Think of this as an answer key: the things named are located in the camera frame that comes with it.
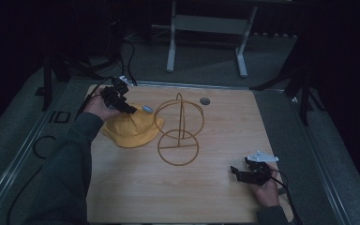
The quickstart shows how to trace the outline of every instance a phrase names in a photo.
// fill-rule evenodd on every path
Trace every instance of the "metal frame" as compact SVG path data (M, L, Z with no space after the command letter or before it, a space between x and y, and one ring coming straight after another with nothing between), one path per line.
M248 20L180 15L176 14L176 1L172 0L171 45L169 47L168 64L166 66L166 70L168 72L174 72L176 30L234 34L243 36L241 45L235 48L235 55L239 68L239 75L243 78L246 78L248 73L247 67L245 65L244 50L248 42L250 29L252 28L256 12L257 7L253 7Z

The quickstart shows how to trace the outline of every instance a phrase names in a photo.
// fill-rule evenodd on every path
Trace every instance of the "gray carpet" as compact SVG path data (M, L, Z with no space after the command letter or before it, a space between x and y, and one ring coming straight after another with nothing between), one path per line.
M215 47L180 41L174 73L168 74L168 42L164 36L150 43L139 42L135 36L128 39L136 47L131 71L142 84L186 83L233 88L247 88L276 77L294 44L294 39L287 37L251 37L245 54L249 76L241 79L233 48L227 42L225 47ZM130 55L131 48L126 44L124 59ZM113 67L100 73L119 76L120 71L119 67ZM53 112L71 113L69 121L73 121L87 87L95 83L82 77L74 77L69 84L55 82L54 102L47 112L41 112L42 98L34 96L41 78L41 71L33 75L0 119L0 181L10 187L0 195L0 224L5 224L15 196L43 163L32 154L32 144L43 135L57 137L70 126L70 123L50 122ZM283 89L286 83L273 88ZM297 115L298 103L281 92L259 92L256 99L272 148L280 158L278 166L289 178L292 198L303 224L360 224L360 178L328 115L313 105L314 111L308 112L309 127L304 127ZM38 151L47 154L51 142L40 141ZM13 159L19 161L16 154L20 152L29 154L16 170L18 173L12 174L16 179L7 179L5 169L12 168L9 166ZM16 202L11 224L24 219L37 184L38 177Z

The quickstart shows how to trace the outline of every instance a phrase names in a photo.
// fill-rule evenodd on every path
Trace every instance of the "wooden table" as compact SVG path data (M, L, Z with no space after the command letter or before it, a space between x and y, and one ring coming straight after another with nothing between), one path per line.
M158 154L162 133L146 145L121 148L100 132L92 142L93 173L87 196L90 222L256 221L255 213L261 207L247 185L237 182L230 170L230 166L246 170L244 157L258 150L273 154L253 94L246 90L135 86L129 87L126 97L127 103L156 109L176 99L178 93L203 109L203 128L195 136L198 156L186 166L173 166ZM210 104L202 105L201 98L209 98ZM178 126L178 113L179 106L173 105L158 114L165 120L162 130ZM185 115L186 130L196 131L201 114L186 104ZM181 162L193 154L195 148L173 149L164 156ZM285 195L280 200L288 220L292 220Z

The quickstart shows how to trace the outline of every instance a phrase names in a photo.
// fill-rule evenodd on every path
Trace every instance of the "hand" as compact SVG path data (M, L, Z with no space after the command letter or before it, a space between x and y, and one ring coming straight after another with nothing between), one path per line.
M105 104L104 100L100 95L102 88L96 90L95 95L89 100L86 107L84 108L84 113L93 113L101 118L102 121L107 121L108 119L118 116L121 112L117 110L110 110L108 109Z
M271 176L276 178L277 171L272 171ZM273 179L269 179L264 185L249 184L259 203L264 207L279 205L278 185Z

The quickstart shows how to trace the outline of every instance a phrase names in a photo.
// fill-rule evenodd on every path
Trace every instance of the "yellow bucket hat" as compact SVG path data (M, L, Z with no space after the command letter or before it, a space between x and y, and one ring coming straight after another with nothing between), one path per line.
M101 132L120 147L137 147L151 142L163 126L163 119L145 112L140 105L132 104L137 109L134 114L122 113L104 123Z

